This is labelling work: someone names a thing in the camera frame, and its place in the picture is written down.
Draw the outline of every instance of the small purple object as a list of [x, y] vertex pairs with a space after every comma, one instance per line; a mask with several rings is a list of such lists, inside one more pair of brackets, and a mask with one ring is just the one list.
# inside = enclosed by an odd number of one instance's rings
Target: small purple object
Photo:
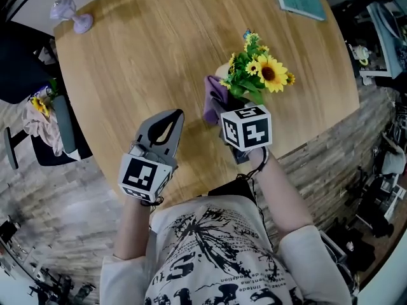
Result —
[[228, 89], [219, 83], [222, 78], [217, 76], [205, 77], [205, 107], [203, 109], [203, 119], [209, 124], [216, 125], [219, 117], [216, 111], [212, 108], [211, 100], [214, 98], [211, 93], [215, 93], [219, 99], [228, 103]]

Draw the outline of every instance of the wall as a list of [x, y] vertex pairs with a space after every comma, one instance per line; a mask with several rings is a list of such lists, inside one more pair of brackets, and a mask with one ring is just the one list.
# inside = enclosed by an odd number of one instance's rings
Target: wall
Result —
[[36, 294], [29, 296], [30, 281], [19, 276], [16, 280], [7, 276], [0, 269], [0, 304], [1, 305], [38, 305]]
[[407, 287], [407, 232], [376, 276], [359, 294], [359, 305], [394, 305]]

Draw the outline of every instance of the flower bouquet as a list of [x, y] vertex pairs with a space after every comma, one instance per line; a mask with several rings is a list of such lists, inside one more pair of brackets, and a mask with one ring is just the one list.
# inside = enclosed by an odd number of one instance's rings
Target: flower bouquet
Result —
[[57, 82], [54, 79], [51, 79], [49, 84], [42, 87], [30, 98], [30, 101], [38, 112], [49, 118], [51, 102], [58, 95], [59, 90], [57, 88]]
[[249, 94], [255, 103], [263, 104], [264, 88], [271, 93], [283, 91], [285, 85], [294, 84], [295, 77], [269, 54], [267, 46], [259, 45], [257, 33], [247, 31], [244, 38], [244, 52], [231, 55], [228, 75], [219, 83], [237, 99], [245, 100]]

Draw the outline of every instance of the sunflower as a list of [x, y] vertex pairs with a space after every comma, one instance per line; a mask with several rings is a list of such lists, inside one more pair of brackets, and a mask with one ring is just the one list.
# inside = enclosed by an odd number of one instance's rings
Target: sunflower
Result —
[[31, 102], [32, 102], [34, 108], [35, 108], [38, 112], [44, 114], [46, 117], [50, 116], [49, 110], [46, 108], [44, 102], [43, 102], [40, 98], [34, 97], [34, 98], [31, 100]]
[[270, 49], [267, 46], [262, 45], [262, 46], [259, 47], [259, 51], [260, 52], [269, 52]]
[[283, 85], [287, 84], [287, 68], [284, 68], [282, 63], [277, 62], [271, 56], [267, 58], [264, 55], [260, 55], [257, 61], [260, 82], [264, 83], [270, 92], [283, 91]]
[[287, 85], [293, 85], [295, 83], [295, 76], [291, 72], [287, 72]]
[[258, 71], [257, 68], [258, 68], [257, 61], [255, 61], [255, 60], [250, 61], [250, 62], [246, 65], [246, 72], [247, 72], [248, 74], [250, 74], [251, 76], [253, 76], [254, 74], [257, 73], [257, 71]]
[[219, 84], [221, 84], [222, 86], [227, 87], [227, 89], [231, 88], [231, 85], [229, 83], [227, 83], [225, 80], [220, 80]]
[[232, 66], [233, 63], [234, 63], [234, 61], [235, 61], [235, 54], [232, 53], [232, 54], [231, 54], [231, 58], [230, 58], [230, 60], [229, 60], [229, 65]]

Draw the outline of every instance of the wooden table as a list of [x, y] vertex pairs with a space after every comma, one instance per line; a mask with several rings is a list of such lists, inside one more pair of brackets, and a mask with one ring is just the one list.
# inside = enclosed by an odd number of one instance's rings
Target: wooden table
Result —
[[107, 180], [117, 186], [121, 156], [146, 118], [180, 108], [185, 124], [179, 169], [164, 206], [205, 193], [247, 172], [219, 128], [202, 119], [204, 77], [243, 48], [247, 28], [297, 77], [284, 93], [265, 94], [273, 147], [280, 157], [359, 107], [345, 43], [326, 0], [328, 20], [282, 11], [277, 0], [95, 0], [79, 12], [95, 23], [75, 34], [55, 28], [57, 50], [75, 114]]

